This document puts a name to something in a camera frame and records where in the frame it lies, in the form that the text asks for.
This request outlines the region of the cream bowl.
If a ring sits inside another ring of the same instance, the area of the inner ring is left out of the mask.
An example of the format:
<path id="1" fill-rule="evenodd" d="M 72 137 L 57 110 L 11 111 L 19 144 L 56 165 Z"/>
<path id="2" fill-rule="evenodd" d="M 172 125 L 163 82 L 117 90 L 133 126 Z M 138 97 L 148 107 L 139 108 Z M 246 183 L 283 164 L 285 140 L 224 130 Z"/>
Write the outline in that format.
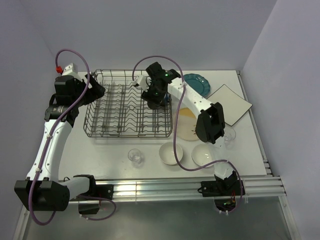
<path id="1" fill-rule="evenodd" d="M 178 161 L 180 162 L 183 158 L 183 149 L 179 144 L 175 145 L 176 147 L 176 155 Z M 159 157 L 161 161 L 170 166 L 177 165 L 176 157 L 174 154 L 174 143 L 173 142 L 166 142 L 161 145 L 159 148 Z"/>

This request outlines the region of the clear drinking glass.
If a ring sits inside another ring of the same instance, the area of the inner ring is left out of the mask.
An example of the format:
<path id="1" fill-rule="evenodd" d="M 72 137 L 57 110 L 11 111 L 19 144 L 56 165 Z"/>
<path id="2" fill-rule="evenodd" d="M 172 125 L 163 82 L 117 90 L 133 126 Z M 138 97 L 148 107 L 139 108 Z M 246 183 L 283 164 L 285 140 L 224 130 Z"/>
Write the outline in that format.
<path id="1" fill-rule="evenodd" d="M 144 165 L 145 156 L 139 149 L 131 149 L 127 156 L 133 167 L 141 168 Z"/>

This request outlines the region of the clear glass mug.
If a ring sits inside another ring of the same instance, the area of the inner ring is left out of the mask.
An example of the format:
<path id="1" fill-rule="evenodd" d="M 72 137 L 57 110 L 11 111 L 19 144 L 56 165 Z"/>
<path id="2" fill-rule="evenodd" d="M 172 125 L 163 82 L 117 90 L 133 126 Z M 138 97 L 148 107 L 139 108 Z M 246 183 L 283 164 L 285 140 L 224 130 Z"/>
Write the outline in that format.
<path id="1" fill-rule="evenodd" d="M 234 146 L 236 135 L 236 131 L 232 127 L 226 126 L 224 128 L 224 143 L 227 149 Z"/>

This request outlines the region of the dark blue mug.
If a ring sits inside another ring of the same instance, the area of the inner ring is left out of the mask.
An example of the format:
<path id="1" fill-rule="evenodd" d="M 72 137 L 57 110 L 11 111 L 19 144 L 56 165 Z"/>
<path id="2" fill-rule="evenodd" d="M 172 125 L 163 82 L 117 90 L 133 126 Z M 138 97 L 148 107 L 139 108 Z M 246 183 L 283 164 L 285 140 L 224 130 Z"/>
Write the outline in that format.
<path id="1" fill-rule="evenodd" d="M 171 95 L 169 93 L 166 93 L 164 96 L 164 102 L 168 104 L 171 101 Z"/>

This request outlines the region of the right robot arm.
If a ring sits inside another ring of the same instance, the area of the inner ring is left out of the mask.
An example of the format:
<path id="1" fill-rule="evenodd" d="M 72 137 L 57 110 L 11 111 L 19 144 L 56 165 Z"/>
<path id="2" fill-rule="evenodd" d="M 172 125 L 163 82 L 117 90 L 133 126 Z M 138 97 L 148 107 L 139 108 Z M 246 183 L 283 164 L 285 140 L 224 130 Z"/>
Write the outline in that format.
<path id="1" fill-rule="evenodd" d="M 158 62 L 146 69 L 146 75 L 132 77 L 134 86 L 142 89 L 141 98 L 149 107 L 159 107 L 169 94 L 176 97 L 178 104 L 184 104 L 196 117 L 195 134 L 205 144 L 215 145 L 225 135 L 224 109 L 220 102 L 213 103 L 203 98 L 186 81 L 181 68 L 164 70 Z M 224 158 L 213 158 L 212 161 L 194 168 L 199 171 L 214 166 L 214 177 L 218 195 L 235 192 L 240 197 L 245 193 L 244 184 L 236 167 Z"/>

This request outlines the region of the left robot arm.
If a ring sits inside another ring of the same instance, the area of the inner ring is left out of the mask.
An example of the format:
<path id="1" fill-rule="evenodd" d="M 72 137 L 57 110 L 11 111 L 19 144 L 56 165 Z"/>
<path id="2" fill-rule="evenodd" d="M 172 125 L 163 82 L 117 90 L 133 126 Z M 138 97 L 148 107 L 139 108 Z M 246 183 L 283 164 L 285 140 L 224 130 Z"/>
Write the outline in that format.
<path id="1" fill-rule="evenodd" d="M 27 210 L 64 211 L 71 199 L 81 195 L 86 200 L 96 197 L 96 180 L 90 174 L 75 175 L 70 183 L 59 182 L 59 166 L 66 141 L 79 115 L 79 108 L 105 94 L 105 88 L 89 75 L 90 88 L 75 75 L 55 79 L 55 93 L 44 114 L 44 133 L 32 168 L 24 180 L 18 180 L 14 192 Z"/>

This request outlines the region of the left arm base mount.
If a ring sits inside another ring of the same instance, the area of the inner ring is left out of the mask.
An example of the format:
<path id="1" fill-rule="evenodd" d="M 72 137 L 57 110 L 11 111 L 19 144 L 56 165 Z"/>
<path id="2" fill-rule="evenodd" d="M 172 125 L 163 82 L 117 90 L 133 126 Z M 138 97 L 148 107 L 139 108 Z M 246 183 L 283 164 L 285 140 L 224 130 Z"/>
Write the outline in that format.
<path id="1" fill-rule="evenodd" d="M 81 218 L 88 221 L 102 221 L 112 217 L 116 210 L 117 205 L 113 201 L 114 185 L 107 184 L 106 186 L 98 186 L 95 177 L 89 174 L 74 175 L 72 178 L 65 177 L 63 179 L 63 186 L 67 187 L 70 193 L 70 200 L 95 200 L 97 204 L 90 206 L 89 203 L 79 203 L 78 213 Z M 112 212 L 101 218 L 94 218 L 90 215 L 96 215 L 101 209 L 102 202 L 106 201 L 112 204 Z"/>

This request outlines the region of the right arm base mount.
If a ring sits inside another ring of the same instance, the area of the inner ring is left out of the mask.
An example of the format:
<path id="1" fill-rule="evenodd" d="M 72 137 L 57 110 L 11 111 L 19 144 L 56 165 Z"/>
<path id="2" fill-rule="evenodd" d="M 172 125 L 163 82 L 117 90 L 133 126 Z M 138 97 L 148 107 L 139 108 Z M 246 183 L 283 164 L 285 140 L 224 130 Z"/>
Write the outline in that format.
<path id="1" fill-rule="evenodd" d="M 214 204 L 219 211 L 230 212 L 237 206 L 237 197 L 240 198 L 246 194 L 243 182 L 241 184 L 242 187 L 238 180 L 231 186 L 223 186 L 218 181 L 202 181 L 197 192 L 204 198 L 213 197 Z"/>

